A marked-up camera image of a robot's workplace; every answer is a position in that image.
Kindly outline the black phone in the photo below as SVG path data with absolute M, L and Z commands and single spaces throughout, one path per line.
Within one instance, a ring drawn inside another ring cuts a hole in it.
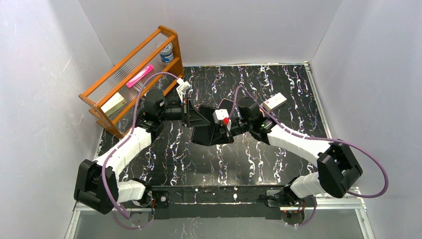
M 202 146 L 211 146 L 209 145 L 211 134 L 214 128 L 217 126 L 212 117 L 212 114 L 215 110 L 217 110 L 217 108 L 205 105 L 201 105 L 199 107 L 199 113 L 201 113 L 206 119 L 210 121 L 210 125 L 195 127 L 191 137 L 192 143 Z

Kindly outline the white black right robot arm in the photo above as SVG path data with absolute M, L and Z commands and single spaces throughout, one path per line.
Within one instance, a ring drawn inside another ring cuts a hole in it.
M 201 110 L 207 111 L 211 123 L 206 146 L 233 143 L 235 136 L 248 132 L 257 141 L 287 150 L 317 167 L 316 172 L 297 176 L 283 187 L 277 196 L 286 203 L 324 193 L 342 198 L 363 174 L 348 145 L 308 139 L 263 115 L 256 103 L 239 107 L 241 117 L 235 119 L 230 119 L 226 109 L 202 106 Z

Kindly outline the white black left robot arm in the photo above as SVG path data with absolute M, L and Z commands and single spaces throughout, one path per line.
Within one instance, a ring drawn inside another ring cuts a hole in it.
M 186 127 L 209 126 L 211 123 L 192 105 L 190 97 L 167 103 L 162 91 L 146 93 L 143 108 L 136 113 L 129 133 L 95 160 L 85 159 L 78 169 L 74 199 L 102 214 L 116 209 L 129 218 L 122 205 L 144 197 L 147 182 L 140 179 L 120 182 L 122 170 L 153 143 L 163 130 L 164 121 L 179 120 Z

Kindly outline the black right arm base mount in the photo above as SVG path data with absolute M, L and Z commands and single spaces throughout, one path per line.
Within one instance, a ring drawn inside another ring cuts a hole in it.
M 258 199 L 269 208 L 290 206 L 283 194 L 283 190 L 269 189 L 265 193 L 260 194 Z

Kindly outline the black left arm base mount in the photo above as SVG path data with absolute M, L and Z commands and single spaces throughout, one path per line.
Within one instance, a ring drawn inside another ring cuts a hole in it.
M 151 206 L 155 209 L 164 209 L 169 207 L 170 192 L 168 190 L 152 190 Z

